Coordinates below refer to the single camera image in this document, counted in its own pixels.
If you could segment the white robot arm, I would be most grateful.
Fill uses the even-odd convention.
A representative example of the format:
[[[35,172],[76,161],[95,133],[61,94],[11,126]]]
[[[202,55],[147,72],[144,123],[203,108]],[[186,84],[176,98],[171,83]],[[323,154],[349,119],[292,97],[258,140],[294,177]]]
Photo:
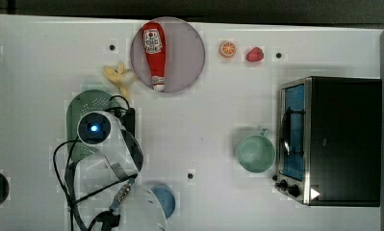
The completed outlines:
[[[71,212],[81,231],[168,231],[163,204],[138,185],[143,155],[121,121],[104,111],[84,114],[77,124],[89,156],[68,167]]]

